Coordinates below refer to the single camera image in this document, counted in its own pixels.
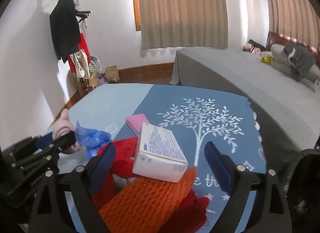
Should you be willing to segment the pink paper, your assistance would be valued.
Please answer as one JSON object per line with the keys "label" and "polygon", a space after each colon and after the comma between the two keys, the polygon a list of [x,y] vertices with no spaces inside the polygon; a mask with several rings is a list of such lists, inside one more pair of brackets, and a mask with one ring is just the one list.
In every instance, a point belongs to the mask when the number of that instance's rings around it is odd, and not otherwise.
{"label": "pink paper", "polygon": [[[74,132],[75,127],[69,120],[68,109],[62,110],[60,117],[57,119],[53,125],[52,139],[56,140],[69,132]],[[81,150],[81,145],[76,141],[71,147],[62,151],[63,154],[73,154]]]}

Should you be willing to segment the blue plastic bag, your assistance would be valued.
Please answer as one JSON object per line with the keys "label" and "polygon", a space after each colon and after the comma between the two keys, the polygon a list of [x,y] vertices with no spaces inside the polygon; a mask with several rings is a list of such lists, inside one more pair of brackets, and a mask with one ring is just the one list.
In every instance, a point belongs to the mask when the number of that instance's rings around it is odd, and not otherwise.
{"label": "blue plastic bag", "polygon": [[75,126],[75,139],[80,146],[86,149],[87,160],[97,156],[99,149],[112,141],[110,133],[84,128],[79,122]]}

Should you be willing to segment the red cloth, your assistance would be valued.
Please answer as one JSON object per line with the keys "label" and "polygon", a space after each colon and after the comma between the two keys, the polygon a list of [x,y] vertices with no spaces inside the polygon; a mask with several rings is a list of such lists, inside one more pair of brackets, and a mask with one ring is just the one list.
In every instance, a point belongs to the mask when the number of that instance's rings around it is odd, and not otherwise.
{"label": "red cloth", "polygon": [[[101,190],[92,196],[98,212],[113,197],[125,189],[116,189],[112,174],[121,178],[139,178],[132,172],[137,141],[138,139],[134,137],[114,142],[116,148],[115,160]],[[208,205],[209,199],[207,197],[197,197],[191,189],[169,220],[157,232],[197,232],[207,221],[206,208]]]}

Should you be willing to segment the orange foam net sleeve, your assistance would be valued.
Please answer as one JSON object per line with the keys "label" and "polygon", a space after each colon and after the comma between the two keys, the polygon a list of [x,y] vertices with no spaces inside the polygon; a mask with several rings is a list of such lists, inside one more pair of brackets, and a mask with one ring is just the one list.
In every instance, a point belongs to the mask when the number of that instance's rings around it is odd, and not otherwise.
{"label": "orange foam net sleeve", "polygon": [[177,183],[139,177],[99,211],[110,232],[157,232],[190,192],[197,175],[188,168]]}

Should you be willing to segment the white tissue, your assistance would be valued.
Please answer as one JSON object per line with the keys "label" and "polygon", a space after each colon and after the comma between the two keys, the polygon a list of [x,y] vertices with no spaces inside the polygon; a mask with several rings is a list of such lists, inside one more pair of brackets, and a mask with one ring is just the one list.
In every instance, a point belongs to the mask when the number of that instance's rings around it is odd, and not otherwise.
{"label": "white tissue", "polygon": [[118,190],[122,190],[123,188],[125,188],[128,185],[132,184],[136,179],[136,177],[121,178],[120,176],[118,176],[116,174],[112,174],[112,177],[113,177],[113,180],[114,180],[115,187]]}

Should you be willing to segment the wooden coat rack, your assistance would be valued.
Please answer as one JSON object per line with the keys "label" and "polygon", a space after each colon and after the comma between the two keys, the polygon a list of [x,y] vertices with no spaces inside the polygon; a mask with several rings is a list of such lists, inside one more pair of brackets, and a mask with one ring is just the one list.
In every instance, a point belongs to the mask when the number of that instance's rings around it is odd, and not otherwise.
{"label": "wooden coat rack", "polygon": [[79,83],[79,93],[86,95],[93,90],[90,78],[91,56],[80,23],[86,22],[91,11],[79,11],[74,0],[59,0],[50,14],[50,29],[58,59],[68,62]]}

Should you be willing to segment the striped bag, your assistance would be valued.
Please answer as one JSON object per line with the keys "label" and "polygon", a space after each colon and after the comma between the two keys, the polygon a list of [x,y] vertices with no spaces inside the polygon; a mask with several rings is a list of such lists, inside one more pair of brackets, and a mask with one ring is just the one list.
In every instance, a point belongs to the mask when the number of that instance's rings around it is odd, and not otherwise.
{"label": "striped bag", "polygon": [[98,57],[91,56],[90,63],[88,64],[89,77],[93,75],[94,72],[102,72],[103,68]]}

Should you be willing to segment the brown paper bag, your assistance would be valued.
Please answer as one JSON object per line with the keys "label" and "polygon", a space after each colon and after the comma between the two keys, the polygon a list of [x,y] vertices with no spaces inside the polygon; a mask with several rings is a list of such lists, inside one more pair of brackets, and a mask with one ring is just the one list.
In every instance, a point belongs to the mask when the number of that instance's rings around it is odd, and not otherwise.
{"label": "brown paper bag", "polygon": [[120,80],[116,65],[105,68],[105,76],[108,82],[118,82]]}

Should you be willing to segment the grey bed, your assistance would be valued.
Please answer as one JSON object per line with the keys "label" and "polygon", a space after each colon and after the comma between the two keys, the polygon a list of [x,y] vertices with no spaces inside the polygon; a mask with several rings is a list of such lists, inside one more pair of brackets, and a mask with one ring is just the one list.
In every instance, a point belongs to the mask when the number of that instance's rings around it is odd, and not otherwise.
{"label": "grey bed", "polygon": [[319,92],[262,63],[258,54],[180,49],[170,83],[248,98],[268,160],[314,148],[319,138]]}

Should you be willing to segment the white cardboard box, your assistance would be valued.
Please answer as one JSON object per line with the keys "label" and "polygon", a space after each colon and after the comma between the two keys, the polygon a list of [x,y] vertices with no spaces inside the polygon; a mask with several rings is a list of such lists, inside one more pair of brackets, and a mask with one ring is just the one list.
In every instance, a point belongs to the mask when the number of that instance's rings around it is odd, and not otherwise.
{"label": "white cardboard box", "polygon": [[177,183],[188,168],[172,131],[143,123],[136,146],[133,174]]}

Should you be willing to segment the blue tree-print tablecloth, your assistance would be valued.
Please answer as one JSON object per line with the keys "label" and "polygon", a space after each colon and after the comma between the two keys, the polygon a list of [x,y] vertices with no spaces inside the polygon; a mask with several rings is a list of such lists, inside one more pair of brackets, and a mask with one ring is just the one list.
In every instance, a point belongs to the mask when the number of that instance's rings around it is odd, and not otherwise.
{"label": "blue tree-print tablecloth", "polygon": [[144,114],[152,125],[171,130],[188,164],[197,167],[195,193],[209,199],[202,232],[210,231],[229,199],[204,156],[207,142],[249,171],[266,171],[255,112],[242,96],[174,85],[105,84],[68,113],[71,123],[108,132],[113,140],[133,137],[125,119],[136,114]]}

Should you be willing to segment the yellow plush toy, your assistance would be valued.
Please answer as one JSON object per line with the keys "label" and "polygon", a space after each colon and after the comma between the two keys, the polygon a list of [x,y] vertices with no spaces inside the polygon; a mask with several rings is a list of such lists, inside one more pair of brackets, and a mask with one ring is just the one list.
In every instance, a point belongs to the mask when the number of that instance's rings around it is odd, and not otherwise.
{"label": "yellow plush toy", "polygon": [[272,56],[261,54],[260,57],[264,64],[271,65],[274,62],[274,58]]}

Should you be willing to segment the pink plush toy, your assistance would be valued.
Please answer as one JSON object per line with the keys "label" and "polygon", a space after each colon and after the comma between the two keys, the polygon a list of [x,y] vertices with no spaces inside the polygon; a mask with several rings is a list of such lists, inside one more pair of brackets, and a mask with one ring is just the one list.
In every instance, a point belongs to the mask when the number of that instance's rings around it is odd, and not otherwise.
{"label": "pink plush toy", "polygon": [[246,43],[242,49],[242,51],[244,52],[250,52],[250,53],[254,53],[254,54],[260,54],[261,50],[260,48],[254,46],[251,43]]}

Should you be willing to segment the left beige curtain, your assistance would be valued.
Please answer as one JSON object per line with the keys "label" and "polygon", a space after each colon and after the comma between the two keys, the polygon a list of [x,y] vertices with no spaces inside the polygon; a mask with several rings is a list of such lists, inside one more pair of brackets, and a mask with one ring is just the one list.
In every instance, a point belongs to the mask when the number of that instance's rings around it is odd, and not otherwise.
{"label": "left beige curtain", "polygon": [[142,49],[228,46],[226,0],[139,0]]}

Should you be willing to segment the beige curtain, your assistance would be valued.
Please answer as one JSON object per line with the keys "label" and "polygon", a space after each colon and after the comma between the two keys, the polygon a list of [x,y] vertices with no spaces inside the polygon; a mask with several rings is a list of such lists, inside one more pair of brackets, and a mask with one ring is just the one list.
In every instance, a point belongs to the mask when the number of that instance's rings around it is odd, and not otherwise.
{"label": "beige curtain", "polygon": [[319,16],[309,0],[267,0],[269,31],[319,50]]}
{"label": "beige curtain", "polygon": [[139,0],[142,49],[228,46],[226,0]]}

